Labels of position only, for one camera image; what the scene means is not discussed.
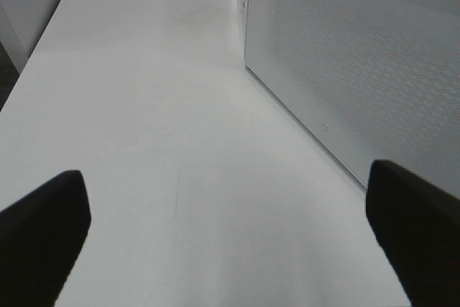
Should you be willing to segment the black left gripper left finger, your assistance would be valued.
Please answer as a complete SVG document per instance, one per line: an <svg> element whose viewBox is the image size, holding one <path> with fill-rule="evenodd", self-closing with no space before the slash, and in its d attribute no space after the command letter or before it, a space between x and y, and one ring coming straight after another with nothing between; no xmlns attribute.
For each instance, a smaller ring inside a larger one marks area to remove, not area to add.
<svg viewBox="0 0 460 307"><path fill-rule="evenodd" d="M79 170L56 175L1 211L1 305L54 306L90 225Z"/></svg>

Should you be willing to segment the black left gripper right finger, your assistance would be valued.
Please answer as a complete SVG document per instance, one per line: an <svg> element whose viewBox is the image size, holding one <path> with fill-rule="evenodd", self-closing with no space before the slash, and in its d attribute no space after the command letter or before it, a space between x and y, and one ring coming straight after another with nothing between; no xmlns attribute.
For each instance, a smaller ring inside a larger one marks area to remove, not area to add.
<svg viewBox="0 0 460 307"><path fill-rule="evenodd" d="M412 306L459 305L459 200L404 167L375 160L367 220Z"/></svg>

